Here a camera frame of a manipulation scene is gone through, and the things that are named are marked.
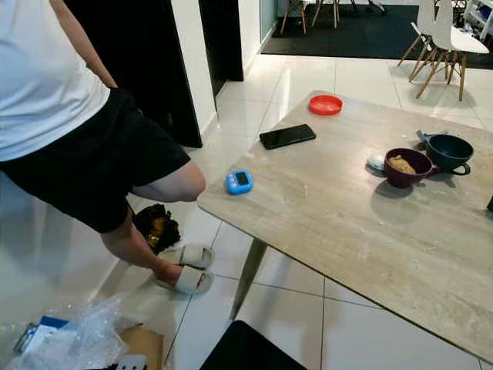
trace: maroon mug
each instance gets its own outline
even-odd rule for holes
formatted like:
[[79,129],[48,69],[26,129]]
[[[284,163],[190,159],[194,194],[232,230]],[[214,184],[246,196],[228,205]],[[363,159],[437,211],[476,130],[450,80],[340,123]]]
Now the maroon mug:
[[[405,173],[393,167],[389,162],[389,159],[393,156],[401,156],[414,168],[416,174]],[[390,185],[404,189],[419,183],[425,177],[437,173],[438,167],[427,156],[417,150],[397,148],[385,155],[384,171]]]

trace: cardboard box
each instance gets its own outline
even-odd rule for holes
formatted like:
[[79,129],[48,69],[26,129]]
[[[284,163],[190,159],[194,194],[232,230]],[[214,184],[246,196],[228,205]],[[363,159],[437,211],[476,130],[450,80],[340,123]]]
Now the cardboard box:
[[130,346],[127,355],[145,355],[148,370],[161,370],[164,343],[162,335],[137,326],[123,331],[120,337]]

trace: person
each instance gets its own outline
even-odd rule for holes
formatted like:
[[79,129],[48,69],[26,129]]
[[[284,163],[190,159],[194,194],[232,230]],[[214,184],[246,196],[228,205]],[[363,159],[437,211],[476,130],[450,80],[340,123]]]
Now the person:
[[206,271],[158,258],[126,202],[192,202],[203,175],[118,89],[63,0],[0,0],[0,169],[164,285],[187,273],[192,292],[210,286]]

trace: food in mug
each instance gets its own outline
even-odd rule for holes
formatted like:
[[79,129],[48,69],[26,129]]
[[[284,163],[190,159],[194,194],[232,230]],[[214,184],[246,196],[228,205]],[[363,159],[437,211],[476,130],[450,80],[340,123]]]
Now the food in mug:
[[393,168],[400,170],[401,172],[409,173],[410,175],[416,174],[416,170],[401,156],[393,156],[389,158],[388,162]]

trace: blue digital timer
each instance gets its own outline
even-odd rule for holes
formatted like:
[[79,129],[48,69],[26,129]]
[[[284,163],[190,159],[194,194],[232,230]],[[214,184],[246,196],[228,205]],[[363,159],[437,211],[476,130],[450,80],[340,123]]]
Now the blue digital timer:
[[246,170],[233,171],[226,175],[226,189],[230,194],[248,193],[252,187],[252,174]]

